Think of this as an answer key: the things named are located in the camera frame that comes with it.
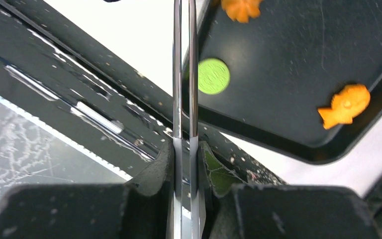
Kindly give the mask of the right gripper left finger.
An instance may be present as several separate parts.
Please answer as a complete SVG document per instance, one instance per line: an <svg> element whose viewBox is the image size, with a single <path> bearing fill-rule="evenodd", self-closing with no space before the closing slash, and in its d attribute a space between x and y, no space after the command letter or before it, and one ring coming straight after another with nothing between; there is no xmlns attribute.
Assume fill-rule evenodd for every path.
<svg viewBox="0 0 382 239"><path fill-rule="evenodd" d="M0 239L171 239L174 147L123 184L19 185L0 201Z"/></svg>

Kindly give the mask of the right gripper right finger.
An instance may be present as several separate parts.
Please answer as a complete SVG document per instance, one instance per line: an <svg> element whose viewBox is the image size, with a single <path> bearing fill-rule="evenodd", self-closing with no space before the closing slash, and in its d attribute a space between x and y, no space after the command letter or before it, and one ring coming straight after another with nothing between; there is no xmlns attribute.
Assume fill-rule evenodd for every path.
<svg viewBox="0 0 382 239"><path fill-rule="evenodd" d="M364 201L335 186L243 182L199 143L206 194L205 239L378 239Z"/></svg>

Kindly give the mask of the green round cookie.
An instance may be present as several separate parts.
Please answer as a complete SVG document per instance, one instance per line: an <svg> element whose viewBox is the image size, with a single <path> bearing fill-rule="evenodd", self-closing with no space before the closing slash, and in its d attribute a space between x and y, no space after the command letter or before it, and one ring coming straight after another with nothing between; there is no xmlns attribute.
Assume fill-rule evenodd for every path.
<svg viewBox="0 0 382 239"><path fill-rule="evenodd" d="M198 64L198 89L207 95L223 92L230 83L228 66L218 58L207 58Z"/></svg>

